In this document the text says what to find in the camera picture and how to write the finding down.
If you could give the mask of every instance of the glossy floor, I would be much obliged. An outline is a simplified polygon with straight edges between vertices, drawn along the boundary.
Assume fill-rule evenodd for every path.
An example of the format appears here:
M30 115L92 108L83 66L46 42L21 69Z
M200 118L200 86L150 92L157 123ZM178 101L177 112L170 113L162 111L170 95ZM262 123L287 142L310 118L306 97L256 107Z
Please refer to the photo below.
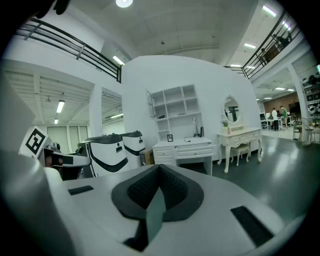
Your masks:
M228 180L273 208L287 225L296 217L307 213L320 185L320 145L303 147L301 142L262 136L263 159L257 154L246 162L245 157L233 161L229 172L225 163L214 164L212 175ZM200 165L181 166L204 172Z
M271 136L275 138L283 138L283 139L289 139L292 140L294 136L294 129L293 127L288 127L287 130L279 130L279 131L274 131L273 129L262 129L261 131L262 135L266 136ZM299 133L295 134L295 137L298 139L299 138ZM314 137L312 137L314 142L320 143L320 134L314 134Z

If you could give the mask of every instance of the white stool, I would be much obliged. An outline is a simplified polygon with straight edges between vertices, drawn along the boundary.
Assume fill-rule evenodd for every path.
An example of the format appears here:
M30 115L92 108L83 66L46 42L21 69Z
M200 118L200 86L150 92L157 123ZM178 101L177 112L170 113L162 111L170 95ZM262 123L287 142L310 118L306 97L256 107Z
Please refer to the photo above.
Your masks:
M236 162L236 166L239 165L239 156L240 156L240 153L241 153L241 159L242 159L242 154L244 152L247 151L247 155L246 155L246 162L248 163L249 162L249 156L250 156L250 147L249 147L249 144L241 144L239 145L238 147L232 147L231 150L236 153L237 155L237 162Z

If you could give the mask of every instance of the white ceiling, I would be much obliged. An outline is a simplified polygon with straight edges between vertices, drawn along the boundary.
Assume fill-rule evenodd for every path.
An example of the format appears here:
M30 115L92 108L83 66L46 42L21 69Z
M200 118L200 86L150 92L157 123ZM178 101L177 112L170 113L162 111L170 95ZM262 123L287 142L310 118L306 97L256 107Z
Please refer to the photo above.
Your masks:
M304 54L302 57L297 59L292 65L294 69L296 70L297 74L301 79L309 78L311 75L315 75L317 72L317 66L318 62L313 54L313 52L310 50L306 54ZM276 90L275 88L285 88L286 90ZM287 89L294 89L295 85L291 78L291 75L289 73L289 70L287 68L281 70L277 74L275 74L273 77L269 78L267 81L265 81L263 84L255 88L255 95L257 99L263 98L278 98L282 97L293 92L288 92Z
M263 5L270 8L276 13L276 17L272 16L265 10ZM233 54L228 66L231 64L243 66L251 56L256 52L258 47L266 39L270 31L276 25L279 16L282 14L283 8L275 0L259 0L257 8L253 14L251 22L243 35L243 38ZM245 46L245 43L256 46L255 49Z
M3 61L5 76L35 114L33 125L88 125L93 84L49 68L18 61ZM59 100L65 101L56 113ZM103 92L102 119L122 110L121 98Z
M258 0L133 0L127 8L118 7L116 0L74 0L71 4L111 31L118 45L125 44L138 56L179 55L218 63L226 56L228 60L232 57L257 3ZM120 49L110 40L106 43L102 54L109 58L116 55L125 63L130 60L126 47Z

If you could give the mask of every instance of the black railing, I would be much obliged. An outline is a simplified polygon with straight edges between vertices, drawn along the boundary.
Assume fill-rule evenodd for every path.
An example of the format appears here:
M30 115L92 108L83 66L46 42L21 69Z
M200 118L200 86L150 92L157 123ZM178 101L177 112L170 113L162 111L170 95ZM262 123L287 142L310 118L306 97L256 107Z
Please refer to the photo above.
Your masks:
M76 60L85 61L87 64L108 73L121 83L121 65L114 64L91 46L58 27L32 18L22 25L15 34L22 36L24 40L37 40L67 52Z
M240 75L244 76L245 78L247 78L246 73L244 72L244 69L241 66L239 66L239 67L237 67L237 66L224 66L224 67L227 68L227 69L230 69L230 70L232 70L234 72L237 72L238 74L240 74Z
M258 47L252 57L243 65L245 76L250 79L265 65L283 51L299 34L300 29L295 20L285 11L275 26Z

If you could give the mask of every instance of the white column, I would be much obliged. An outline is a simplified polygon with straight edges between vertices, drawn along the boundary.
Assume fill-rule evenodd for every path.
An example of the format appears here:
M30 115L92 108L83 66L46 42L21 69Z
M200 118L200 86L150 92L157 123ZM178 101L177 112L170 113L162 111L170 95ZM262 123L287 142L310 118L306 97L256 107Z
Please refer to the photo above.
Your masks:
M305 95L305 90L300 82L299 75L297 74L294 66L290 63L288 64L287 68L289 69L290 75L292 77L292 80L294 82L296 93L298 94L300 109L301 109L301 117L305 119L309 119L309 112L308 112L308 104L307 104L307 98ZM302 138L305 134L305 128L302 125Z
M95 84L89 100L90 135L97 137L102 133L102 87Z

